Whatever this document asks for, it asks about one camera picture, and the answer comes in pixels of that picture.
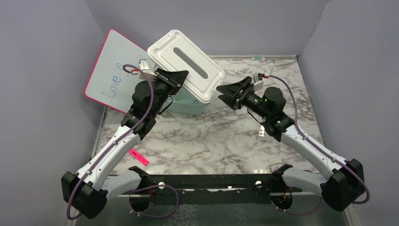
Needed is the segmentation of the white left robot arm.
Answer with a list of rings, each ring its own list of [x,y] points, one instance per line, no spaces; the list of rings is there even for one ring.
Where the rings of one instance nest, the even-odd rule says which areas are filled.
[[[121,159],[151,131],[167,99],[183,86],[189,72],[155,71],[155,77],[144,76],[132,95],[133,103],[106,146],[77,172],[66,172],[61,178],[66,215],[75,220],[81,215],[96,217],[108,200],[128,191],[143,193],[148,181],[139,168],[110,178],[110,172]]]

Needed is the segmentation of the clear plastic test tube rack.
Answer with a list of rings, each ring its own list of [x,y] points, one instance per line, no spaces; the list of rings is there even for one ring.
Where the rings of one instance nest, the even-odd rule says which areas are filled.
[[[260,137],[264,137],[265,136],[265,130],[263,125],[261,125],[260,129],[259,129],[259,136]]]

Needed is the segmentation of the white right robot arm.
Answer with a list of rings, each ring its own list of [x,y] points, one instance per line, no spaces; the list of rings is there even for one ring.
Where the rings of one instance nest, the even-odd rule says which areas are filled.
[[[260,116],[264,133],[296,151],[318,170],[311,173],[285,164],[272,173],[271,185],[276,191],[299,188],[319,196],[336,211],[369,201],[362,164],[335,154],[305,133],[298,125],[296,108],[294,118],[284,113],[286,99],[281,89],[268,87],[260,97],[255,93],[253,79],[246,77],[217,86],[216,90],[221,93],[219,99],[231,109],[246,107],[249,114]]]

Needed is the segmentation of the white plastic bin lid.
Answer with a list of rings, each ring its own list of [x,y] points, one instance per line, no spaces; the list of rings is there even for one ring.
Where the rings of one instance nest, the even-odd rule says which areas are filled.
[[[177,29],[152,44],[147,54],[166,71],[188,71],[183,87],[203,104],[211,101],[216,87],[225,77],[224,70]]]

